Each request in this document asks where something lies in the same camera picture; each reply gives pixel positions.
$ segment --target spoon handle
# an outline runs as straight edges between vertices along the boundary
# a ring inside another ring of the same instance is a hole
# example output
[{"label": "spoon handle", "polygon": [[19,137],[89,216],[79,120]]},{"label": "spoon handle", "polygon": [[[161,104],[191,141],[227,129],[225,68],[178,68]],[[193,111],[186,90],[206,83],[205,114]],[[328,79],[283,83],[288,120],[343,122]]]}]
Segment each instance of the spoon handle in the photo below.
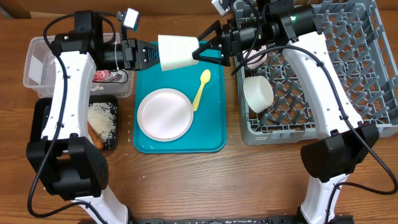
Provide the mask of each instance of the spoon handle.
[{"label": "spoon handle", "polygon": [[192,106],[193,106],[193,110],[196,111],[198,110],[199,107],[199,102],[200,102],[200,98],[201,98],[201,93],[203,92],[203,87],[205,86],[204,83],[200,84],[199,90],[197,95],[195,96],[195,99],[193,100]]}]

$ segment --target wood surface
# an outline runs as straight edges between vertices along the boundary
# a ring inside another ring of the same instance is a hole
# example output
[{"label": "wood surface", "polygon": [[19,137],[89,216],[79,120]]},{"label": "wood surface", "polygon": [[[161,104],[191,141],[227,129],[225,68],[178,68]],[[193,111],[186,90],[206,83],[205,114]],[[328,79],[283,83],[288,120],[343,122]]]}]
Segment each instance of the wood surface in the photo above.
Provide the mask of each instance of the wood surface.
[{"label": "wood surface", "polygon": [[[321,1],[310,0],[313,4]],[[210,0],[0,0],[0,3],[2,2],[12,6],[10,14],[15,14],[15,18],[26,18],[29,12],[32,17],[48,17],[52,14],[69,14],[87,9],[116,13],[125,11],[127,7],[132,7],[145,16],[217,14]],[[297,2],[306,4],[308,0],[297,0]],[[376,0],[376,3],[380,10],[398,9],[398,1]]]},{"label": "wood surface", "polygon": [[[397,12],[381,12],[392,52],[398,58]],[[219,16],[143,17],[130,37],[156,41],[158,34],[199,35]],[[22,84],[31,38],[41,36],[50,19],[0,22],[0,223],[76,223],[90,219],[81,208],[71,208],[46,219],[32,218],[26,201],[35,172],[25,156],[36,92]],[[51,28],[53,35],[72,29],[71,19]],[[295,214],[305,198],[308,174],[297,144],[247,146],[241,140],[236,78],[225,70],[228,142],[214,154],[143,154],[132,144],[134,92],[119,99],[119,142],[105,152],[109,185],[136,218],[244,218]],[[374,150],[398,175],[398,139],[380,139]],[[391,180],[368,156],[350,181],[382,190]],[[65,205],[40,183],[34,209],[48,212]],[[354,215],[356,223],[397,223],[398,195],[380,196],[343,187],[337,214]]]}]

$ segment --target metal grid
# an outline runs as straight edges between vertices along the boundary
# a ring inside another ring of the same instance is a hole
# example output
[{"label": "metal grid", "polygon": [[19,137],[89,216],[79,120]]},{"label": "metal grid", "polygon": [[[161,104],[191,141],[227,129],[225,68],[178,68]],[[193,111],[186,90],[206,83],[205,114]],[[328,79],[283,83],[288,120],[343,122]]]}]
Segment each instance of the metal grid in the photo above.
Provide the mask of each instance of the metal grid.
[{"label": "metal grid", "polygon": [[[242,18],[249,10],[244,2],[237,2],[235,6],[241,16],[240,22],[254,18],[252,14],[250,18]],[[393,90],[397,87],[398,73],[374,1],[336,4],[322,1],[313,7],[323,21],[331,61],[354,108],[365,123],[376,123],[380,128],[397,125],[397,102]],[[246,105],[246,120],[241,122],[247,122],[251,132],[241,126],[243,138],[248,138],[245,134],[314,132],[311,109],[295,73],[282,54],[270,53],[260,67],[255,70],[245,67],[241,71],[242,79],[265,76],[274,90],[272,106],[262,113],[256,114]]]}]

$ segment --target white granular food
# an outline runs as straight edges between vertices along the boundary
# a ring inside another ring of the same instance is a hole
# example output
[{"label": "white granular food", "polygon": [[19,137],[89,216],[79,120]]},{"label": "white granular food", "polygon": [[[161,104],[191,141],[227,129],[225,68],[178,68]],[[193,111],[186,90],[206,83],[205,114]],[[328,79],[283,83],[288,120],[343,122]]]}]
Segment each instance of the white granular food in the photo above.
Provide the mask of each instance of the white granular food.
[{"label": "white granular food", "polygon": [[116,129],[111,107],[111,103],[93,103],[88,107],[88,122],[103,142],[109,140]]}]

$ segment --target dish rack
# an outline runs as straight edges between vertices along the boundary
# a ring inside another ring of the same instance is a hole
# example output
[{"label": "dish rack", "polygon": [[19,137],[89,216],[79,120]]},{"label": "dish rack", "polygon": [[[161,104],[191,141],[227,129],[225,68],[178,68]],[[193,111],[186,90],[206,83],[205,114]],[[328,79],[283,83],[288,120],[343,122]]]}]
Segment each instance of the dish rack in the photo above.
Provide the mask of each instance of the dish rack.
[{"label": "dish rack", "polygon": [[[398,72],[375,1],[317,2],[313,7],[323,22],[331,61],[354,108],[365,123],[377,125],[380,137],[398,133],[394,93]],[[250,12],[245,2],[237,1],[234,6],[237,21],[254,18],[253,14],[244,17]],[[274,91],[272,106],[261,113],[253,112],[243,95],[244,79],[256,75],[265,76]],[[282,54],[269,53],[260,67],[245,66],[237,78],[239,118],[245,144],[282,144],[317,138],[311,108]]]}]

